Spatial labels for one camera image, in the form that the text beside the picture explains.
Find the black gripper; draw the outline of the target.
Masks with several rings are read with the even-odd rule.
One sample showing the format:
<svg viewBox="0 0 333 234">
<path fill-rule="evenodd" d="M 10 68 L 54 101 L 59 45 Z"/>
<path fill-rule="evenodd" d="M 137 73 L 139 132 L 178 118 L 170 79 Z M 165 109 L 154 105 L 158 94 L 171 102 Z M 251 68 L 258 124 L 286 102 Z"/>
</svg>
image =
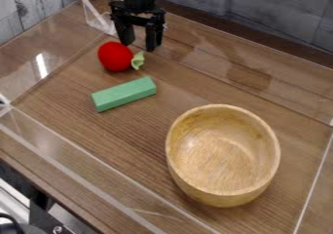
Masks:
<svg viewBox="0 0 333 234">
<path fill-rule="evenodd" d="M 166 11 L 157 6 L 149 10 L 129 9 L 123 1 L 115 0 L 109 1 L 109 7 L 121 43 L 129 46 L 134 42 L 133 25 L 145 26 L 145 49 L 153 52 L 162 42 Z"/>
</svg>

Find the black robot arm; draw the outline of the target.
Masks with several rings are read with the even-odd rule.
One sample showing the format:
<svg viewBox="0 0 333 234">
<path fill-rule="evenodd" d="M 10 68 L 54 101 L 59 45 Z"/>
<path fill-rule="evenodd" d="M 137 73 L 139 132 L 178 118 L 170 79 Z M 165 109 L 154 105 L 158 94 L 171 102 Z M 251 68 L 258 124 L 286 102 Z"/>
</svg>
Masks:
<svg viewBox="0 0 333 234">
<path fill-rule="evenodd" d="M 135 41 L 134 26 L 141 26 L 145 49 L 151 52 L 162 42 L 166 11 L 155 5 L 155 0 L 110 0 L 109 7 L 121 43 L 129 46 Z"/>
</svg>

